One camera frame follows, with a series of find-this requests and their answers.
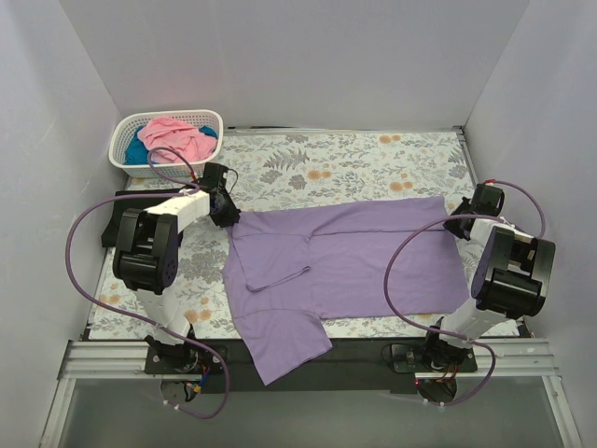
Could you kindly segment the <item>purple t-shirt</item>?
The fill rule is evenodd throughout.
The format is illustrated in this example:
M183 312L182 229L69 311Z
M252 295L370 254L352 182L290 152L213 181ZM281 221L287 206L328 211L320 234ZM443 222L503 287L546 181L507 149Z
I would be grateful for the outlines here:
M442 197L245 212L223 270L264 384L331 348L328 319L449 314L468 296Z

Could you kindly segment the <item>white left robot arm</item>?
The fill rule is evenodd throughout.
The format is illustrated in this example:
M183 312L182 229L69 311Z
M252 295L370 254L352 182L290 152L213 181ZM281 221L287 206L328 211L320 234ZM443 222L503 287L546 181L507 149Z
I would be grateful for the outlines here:
M191 324L174 293L178 250L183 230L202 217L220 228L231 227L241 216L227 189L230 168L208 162L196 182L199 190L180 190L172 198L122 214L116 240L113 273L134 292L154 335L146 341L166 352L166 361L180 373L192 371L199 360L197 348L185 342Z

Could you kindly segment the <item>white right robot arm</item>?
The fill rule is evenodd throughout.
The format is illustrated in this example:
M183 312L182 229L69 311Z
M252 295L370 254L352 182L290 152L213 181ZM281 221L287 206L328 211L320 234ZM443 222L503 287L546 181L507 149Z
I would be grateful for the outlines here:
M556 245L543 238L545 216L540 214L537 236L519 230L501 217L506 181L477 184L470 199L464 198L451 213L444 229L459 239L478 243L483 252L470 283L470 298L427 331L423 363L443 371L456 354L494 326L543 308L556 253Z

